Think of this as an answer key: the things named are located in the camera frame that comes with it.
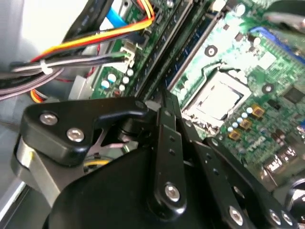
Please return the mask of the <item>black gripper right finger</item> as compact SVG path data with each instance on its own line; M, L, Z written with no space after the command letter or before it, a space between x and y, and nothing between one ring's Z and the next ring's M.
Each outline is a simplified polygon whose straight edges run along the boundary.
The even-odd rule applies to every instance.
M210 194L215 229L296 229L297 221L266 188L214 138L202 140L193 124L182 118L178 99L172 101L183 146L200 170Z

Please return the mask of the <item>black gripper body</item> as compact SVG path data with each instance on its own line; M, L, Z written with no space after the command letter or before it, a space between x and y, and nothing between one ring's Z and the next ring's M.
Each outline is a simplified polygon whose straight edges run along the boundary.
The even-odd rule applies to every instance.
M184 166L186 211L162 221L148 207L152 153L135 150L72 182L57 197L49 229L226 229L201 171Z

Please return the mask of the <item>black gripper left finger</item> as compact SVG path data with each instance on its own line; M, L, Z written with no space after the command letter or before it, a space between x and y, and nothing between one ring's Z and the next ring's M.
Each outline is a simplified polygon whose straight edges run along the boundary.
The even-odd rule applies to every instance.
M50 205L83 174L83 164L105 139L137 141L151 151L148 203L156 215L181 215L187 205L182 136L170 92L156 111L135 97L31 105L20 128L19 152Z

